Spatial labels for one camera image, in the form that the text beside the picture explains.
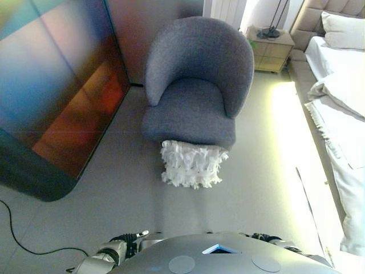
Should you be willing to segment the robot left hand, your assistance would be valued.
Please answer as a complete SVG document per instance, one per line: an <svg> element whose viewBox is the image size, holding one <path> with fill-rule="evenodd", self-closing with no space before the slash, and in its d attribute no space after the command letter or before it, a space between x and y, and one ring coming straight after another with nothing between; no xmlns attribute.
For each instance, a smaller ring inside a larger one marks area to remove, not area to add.
<svg viewBox="0 0 365 274"><path fill-rule="evenodd" d="M137 243L136 240L141 237L145 237L149 234L148 230L139 232L139 233L125 233L120 236L114 237L110 240L110 242L114 241L123 241L126 243L126 253L125 258L129 259L134 256L137 252Z"/></svg>

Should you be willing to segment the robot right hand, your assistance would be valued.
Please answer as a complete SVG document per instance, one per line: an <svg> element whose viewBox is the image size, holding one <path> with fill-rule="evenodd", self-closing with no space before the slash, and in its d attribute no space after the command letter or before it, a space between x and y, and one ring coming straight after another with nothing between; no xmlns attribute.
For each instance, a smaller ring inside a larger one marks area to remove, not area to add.
<svg viewBox="0 0 365 274"><path fill-rule="evenodd" d="M268 243L272 243L275 240L282 240L278 236L270 236L270 235L265 234L265 233L253 233L253 234L240 233L240 235L244 235L246 237L262 240L262 241L265 241L265 242L268 242Z"/></svg>

